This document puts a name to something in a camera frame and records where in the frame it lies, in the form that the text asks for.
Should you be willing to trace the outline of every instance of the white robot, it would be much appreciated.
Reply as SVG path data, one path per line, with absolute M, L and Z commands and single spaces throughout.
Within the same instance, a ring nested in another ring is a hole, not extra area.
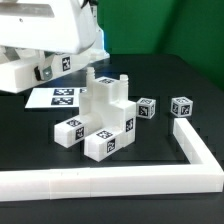
M 93 0 L 0 0 L 0 90 L 18 93 L 109 57 L 96 15 Z

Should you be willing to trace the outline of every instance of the white paper sheet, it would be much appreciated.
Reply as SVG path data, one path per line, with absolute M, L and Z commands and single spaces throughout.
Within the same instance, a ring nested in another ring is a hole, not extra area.
M 34 88 L 25 108 L 78 107 L 86 88 Z

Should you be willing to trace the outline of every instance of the block tower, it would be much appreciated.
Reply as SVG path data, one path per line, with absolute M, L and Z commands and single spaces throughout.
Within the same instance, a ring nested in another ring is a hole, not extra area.
M 55 142 L 68 148 L 85 139 L 84 154 L 101 161 L 135 140 L 136 103 L 128 100 L 128 76 L 95 79 L 87 68 L 79 115 L 55 125 Z

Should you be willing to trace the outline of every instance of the black table surface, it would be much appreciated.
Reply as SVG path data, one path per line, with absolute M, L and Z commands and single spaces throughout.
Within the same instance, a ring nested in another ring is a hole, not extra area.
M 92 64 L 96 77 L 129 76 L 129 98 L 157 100 L 156 115 L 137 118 L 136 141 L 100 163 L 84 144 L 54 142 L 54 125 L 78 108 L 25 109 L 32 89 L 0 91 L 0 171 L 188 163 L 172 135 L 172 97 L 193 100 L 187 119 L 224 168 L 224 93 L 174 55 L 111 55 Z M 39 87 L 83 87 L 86 69 Z M 224 223 L 224 194 L 172 194 L 1 202 L 0 223 Z

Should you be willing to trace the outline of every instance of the small white cube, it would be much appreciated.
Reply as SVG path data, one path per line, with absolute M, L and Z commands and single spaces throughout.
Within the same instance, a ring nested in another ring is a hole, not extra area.
M 140 98 L 137 102 L 137 117 L 151 119 L 155 114 L 156 100 Z
M 177 117 L 191 116 L 193 108 L 193 101 L 186 97 L 172 98 L 171 113 Z
M 114 127 L 104 128 L 87 136 L 84 154 L 100 162 L 122 147 L 120 143 L 122 133 L 121 129 Z
M 68 148 L 85 138 L 85 129 L 85 124 L 77 118 L 66 120 L 55 125 L 54 140 Z

